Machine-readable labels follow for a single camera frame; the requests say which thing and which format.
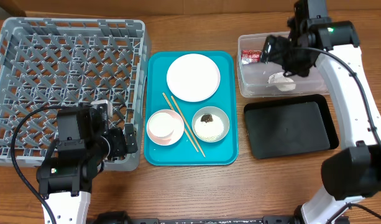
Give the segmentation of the white tissue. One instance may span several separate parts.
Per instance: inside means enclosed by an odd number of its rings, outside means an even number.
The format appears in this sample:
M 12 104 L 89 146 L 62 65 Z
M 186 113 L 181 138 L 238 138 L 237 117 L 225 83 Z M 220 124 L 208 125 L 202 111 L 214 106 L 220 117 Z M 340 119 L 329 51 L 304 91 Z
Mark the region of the white tissue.
M 280 91 L 283 92 L 292 91 L 296 88 L 295 82 L 291 78 L 285 77 L 283 72 L 274 73 L 269 76 L 268 83 L 274 84 Z

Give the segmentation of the white cup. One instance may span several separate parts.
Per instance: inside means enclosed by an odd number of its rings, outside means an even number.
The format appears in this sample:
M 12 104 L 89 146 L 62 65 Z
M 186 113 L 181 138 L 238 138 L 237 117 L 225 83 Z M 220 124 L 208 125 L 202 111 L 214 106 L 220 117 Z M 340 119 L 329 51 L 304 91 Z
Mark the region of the white cup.
M 165 139 L 172 135 L 173 118 L 169 113 L 158 112 L 149 119 L 149 130 L 157 138 Z

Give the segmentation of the red snack wrapper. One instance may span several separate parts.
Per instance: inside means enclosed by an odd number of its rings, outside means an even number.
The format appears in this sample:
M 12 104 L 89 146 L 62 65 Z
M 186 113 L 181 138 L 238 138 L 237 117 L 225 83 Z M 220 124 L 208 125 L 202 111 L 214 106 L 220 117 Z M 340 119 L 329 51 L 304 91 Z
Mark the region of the red snack wrapper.
M 241 62 L 243 65 L 260 62 L 262 52 L 259 50 L 242 50 Z

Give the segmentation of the grey bowl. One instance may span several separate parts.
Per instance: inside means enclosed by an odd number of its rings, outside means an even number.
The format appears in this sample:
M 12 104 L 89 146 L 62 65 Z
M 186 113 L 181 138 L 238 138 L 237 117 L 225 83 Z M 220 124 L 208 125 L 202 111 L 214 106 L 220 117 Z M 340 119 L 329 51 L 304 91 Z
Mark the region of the grey bowl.
M 227 114 L 222 109 L 215 107 L 215 106 L 205 106 L 205 107 L 199 109 L 195 113 L 195 115 L 193 116 L 193 120 L 192 120 L 193 132 L 195 133 L 194 125 L 195 125 L 196 120 L 204 114 L 215 114 L 216 116 L 218 116 L 222 119 L 222 122 L 224 124 L 224 132 L 222 133 L 222 135 L 220 135 L 220 137 L 216 141 L 213 141 L 213 142 L 218 142 L 218 141 L 222 140 L 226 136 L 226 134 L 229 132 L 230 121 L 229 121 Z

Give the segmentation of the dark brown food lump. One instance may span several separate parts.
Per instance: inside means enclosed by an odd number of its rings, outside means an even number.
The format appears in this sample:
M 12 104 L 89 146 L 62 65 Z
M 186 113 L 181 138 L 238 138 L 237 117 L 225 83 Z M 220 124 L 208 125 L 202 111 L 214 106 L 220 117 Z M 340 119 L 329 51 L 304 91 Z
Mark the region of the dark brown food lump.
M 205 123 L 212 122 L 213 121 L 213 115 L 212 114 L 204 114 L 204 115 L 202 115 L 200 121 L 205 122 Z

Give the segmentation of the white rice pile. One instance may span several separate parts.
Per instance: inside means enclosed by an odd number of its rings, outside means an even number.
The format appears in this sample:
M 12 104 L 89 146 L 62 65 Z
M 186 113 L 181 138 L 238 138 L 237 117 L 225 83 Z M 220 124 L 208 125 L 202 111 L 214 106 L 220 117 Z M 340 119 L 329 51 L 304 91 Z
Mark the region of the white rice pile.
M 213 121 L 209 123 L 201 122 L 200 116 L 194 125 L 194 131 L 196 135 L 203 141 L 213 142 L 216 141 L 220 135 L 224 132 L 224 124 L 222 119 L 215 114 L 213 115 Z

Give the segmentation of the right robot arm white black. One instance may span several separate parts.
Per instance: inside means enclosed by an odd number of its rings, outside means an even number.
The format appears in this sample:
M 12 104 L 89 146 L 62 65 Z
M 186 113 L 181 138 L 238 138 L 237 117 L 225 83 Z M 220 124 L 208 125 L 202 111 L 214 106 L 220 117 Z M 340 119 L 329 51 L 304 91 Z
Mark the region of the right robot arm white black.
M 288 37 L 269 35 L 261 61 L 287 74 L 316 67 L 339 123 L 341 151 L 321 166 L 323 186 L 300 207 L 302 223 L 334 223 L 346 210 L 381 191 L 381 115 L 366 79 L 355 27 L 349 21 L 289 22 Z

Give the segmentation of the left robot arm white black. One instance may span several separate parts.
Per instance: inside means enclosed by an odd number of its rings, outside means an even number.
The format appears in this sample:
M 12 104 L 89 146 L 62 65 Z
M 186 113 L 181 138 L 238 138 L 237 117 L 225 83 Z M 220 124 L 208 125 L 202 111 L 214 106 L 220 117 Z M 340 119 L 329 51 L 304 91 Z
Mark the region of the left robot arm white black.
M 103 124 L 58 122 L 58 139 L 48 149 L 37 170 L 44 201 L 45 223 L 85 223 L 91 201 L 92 181 L 107 157 L 126 155 L 138 160 L 134 126 L 106 129 Z

